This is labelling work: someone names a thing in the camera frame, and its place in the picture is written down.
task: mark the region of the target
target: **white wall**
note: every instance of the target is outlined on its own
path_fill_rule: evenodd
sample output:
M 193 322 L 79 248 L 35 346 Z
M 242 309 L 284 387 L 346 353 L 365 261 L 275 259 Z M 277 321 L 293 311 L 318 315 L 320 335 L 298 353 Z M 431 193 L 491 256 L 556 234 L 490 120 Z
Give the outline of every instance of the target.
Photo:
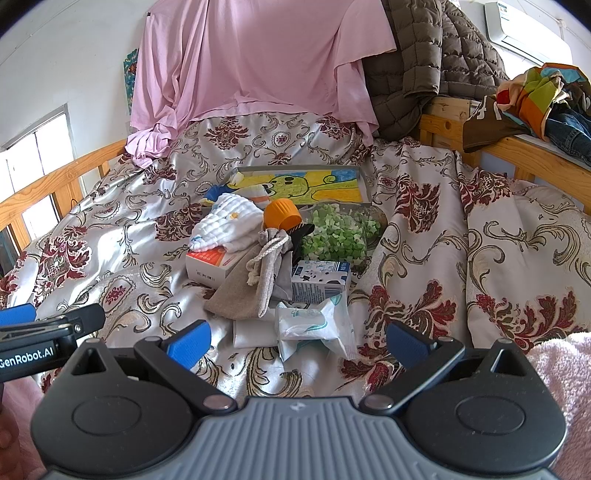
M 491 0 L 460 1 L 462 11 L 486 35 L 484 4 Z M 503 0 L 508 5 L 525 12 L 529 17 L 550 29 L 569 45 L 573 53 L 573 64 L 591 76 L 591 33 L 575 17 L 554 0 Z M 564 21 L 562 32 L 558 19 Z M 519 55 L 498 48 L 505 62 L 509 77 L 522 73 L 533 64 Z
M 76 157 L 125 138 L 123 60 L 154 2 L 44 0 L 14 25 L 0 38 L 0 145 L 65 103 Z

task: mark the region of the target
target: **small package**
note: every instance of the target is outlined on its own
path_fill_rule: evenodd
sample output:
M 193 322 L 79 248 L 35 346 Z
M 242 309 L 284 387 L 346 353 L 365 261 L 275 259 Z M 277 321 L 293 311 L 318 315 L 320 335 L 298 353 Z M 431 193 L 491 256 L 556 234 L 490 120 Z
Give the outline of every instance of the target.
M 346 293 L 350 283 L 348 262 L 300 260 L 291 272 L 291 301 L 319 304 Z
M 216 247 L 205 252 L 189 251 L 185 256 L 187 275 L 208 287 L 219 288 L 248 250 L 228 253 L 224 247 Z
M 286 361 L 301 342 L 320 340 L 337 355 L 356 356 L 355 331 L 347 309 L 347 294 L 331 297 L 315 308 L 293 309 L 280 302 L 275 309 L 279 355 Z

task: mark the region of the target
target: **quilted jacket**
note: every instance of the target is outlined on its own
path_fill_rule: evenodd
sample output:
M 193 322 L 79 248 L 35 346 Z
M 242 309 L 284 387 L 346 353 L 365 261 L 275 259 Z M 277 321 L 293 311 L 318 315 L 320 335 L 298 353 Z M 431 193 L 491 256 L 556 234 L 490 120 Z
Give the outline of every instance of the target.
M 503 61 L 447 0 L 382 0 L 398 50 L 363 60 L 379 136 L 398 140 L 436 95 L 482 100 L 508 77 Z

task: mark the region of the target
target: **gray handle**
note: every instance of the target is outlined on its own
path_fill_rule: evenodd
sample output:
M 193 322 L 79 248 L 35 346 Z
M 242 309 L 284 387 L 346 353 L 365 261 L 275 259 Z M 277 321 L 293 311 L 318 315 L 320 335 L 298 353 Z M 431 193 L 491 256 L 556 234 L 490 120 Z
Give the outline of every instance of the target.
M 250 398 L 206 418 L 184 449 L 128 480 L 475 480 L 427 459 L 398 423 L 347 398 Z M 548 470 L 505 480 L 558 480 Z M 44 480 L 73 480 L 50 471 Z

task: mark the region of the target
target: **orange lid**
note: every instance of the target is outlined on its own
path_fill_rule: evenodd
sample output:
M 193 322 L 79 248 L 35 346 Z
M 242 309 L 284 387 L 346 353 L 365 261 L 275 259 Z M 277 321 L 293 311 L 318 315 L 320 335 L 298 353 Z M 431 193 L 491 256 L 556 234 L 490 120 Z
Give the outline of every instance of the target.
M 301 223 L 301 215 L 290 199 L 273 200 L 263 213 L 265 228 L 289 230 Z

